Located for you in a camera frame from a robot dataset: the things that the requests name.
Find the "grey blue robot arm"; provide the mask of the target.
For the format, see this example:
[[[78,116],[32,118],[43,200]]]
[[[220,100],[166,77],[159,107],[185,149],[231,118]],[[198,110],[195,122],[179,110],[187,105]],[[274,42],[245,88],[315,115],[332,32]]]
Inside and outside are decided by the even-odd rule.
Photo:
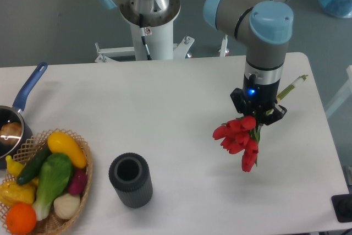
[[[107,9],[119,8],[130,24],[138,61],[176,57],[173,22],[180,0],[99,0]],[[287,0],[206,0],[204,20],[246,47],[242,88],[231,93],[236,110],[253,116],[258,125],[284,117],[276,93],[283,70],[294,15]]]

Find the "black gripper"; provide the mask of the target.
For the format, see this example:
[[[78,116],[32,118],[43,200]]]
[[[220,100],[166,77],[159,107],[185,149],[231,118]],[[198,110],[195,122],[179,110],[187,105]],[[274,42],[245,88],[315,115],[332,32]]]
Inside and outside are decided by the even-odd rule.
[[[287,109],[276,103],[280,79],[272,84],[250,84],[250,80],[244,76],[243,89],[235,88],[230,98],[238,113],[246,114],[256,110],[258,106],[266,111],[263,117],[263,124],[273,124],[281,120],[287,113]]]

